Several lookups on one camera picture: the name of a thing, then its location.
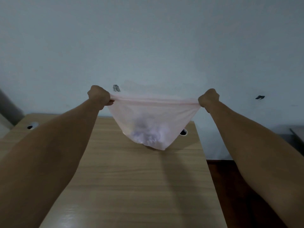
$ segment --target translucent bag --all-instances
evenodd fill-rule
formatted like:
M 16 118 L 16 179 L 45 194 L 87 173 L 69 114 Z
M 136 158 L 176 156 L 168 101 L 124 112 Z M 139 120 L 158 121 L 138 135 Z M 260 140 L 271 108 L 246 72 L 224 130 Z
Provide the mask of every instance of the translucent bag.
M 197 99 L 111 95 L 108 106 L 123 133 L 136 143 L 165 150 L 200 109 Z

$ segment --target plastic bag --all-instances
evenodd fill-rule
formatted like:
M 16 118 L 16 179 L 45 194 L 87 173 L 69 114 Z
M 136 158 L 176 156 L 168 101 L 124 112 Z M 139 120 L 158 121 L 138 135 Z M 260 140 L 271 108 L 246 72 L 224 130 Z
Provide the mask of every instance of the plastic bag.
M 200 109 L 197 99 L 111 95 L 108 106 L 123 133 L 136 143 L 165 150 Z

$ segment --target bare arm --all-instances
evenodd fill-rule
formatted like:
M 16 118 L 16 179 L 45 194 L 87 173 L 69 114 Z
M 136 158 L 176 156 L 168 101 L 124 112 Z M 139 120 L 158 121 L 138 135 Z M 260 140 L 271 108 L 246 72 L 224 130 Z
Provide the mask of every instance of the bare arm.
M 303 227 L 304 157 L 269 129 L 221 103 L 214 89 L 199 103 L 214 119 L 245 181 L 288 227 Z
M 89 99 L 37 127 L 0 162 L 0 227 L 39 227 L 70 182 L 98 112 L 113 104 L 92 86 Z

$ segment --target dark brown floor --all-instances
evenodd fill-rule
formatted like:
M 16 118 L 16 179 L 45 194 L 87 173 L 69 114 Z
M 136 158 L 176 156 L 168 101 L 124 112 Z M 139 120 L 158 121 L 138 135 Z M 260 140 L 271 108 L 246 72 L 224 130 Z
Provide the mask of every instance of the dark brown floor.
M 244 181 L 234 161 L 207 161 L 228 228 L 287 228 Z

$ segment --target crumpled plastic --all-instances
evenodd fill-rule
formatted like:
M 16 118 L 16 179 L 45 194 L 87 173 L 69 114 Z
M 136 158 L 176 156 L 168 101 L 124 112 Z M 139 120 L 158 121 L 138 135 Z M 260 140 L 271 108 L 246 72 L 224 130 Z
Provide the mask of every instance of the crumpled plastic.
M 122 132 L 132 141 L 165 150 L 200 109 L 197 99 L 111 95 L 108 106 Z

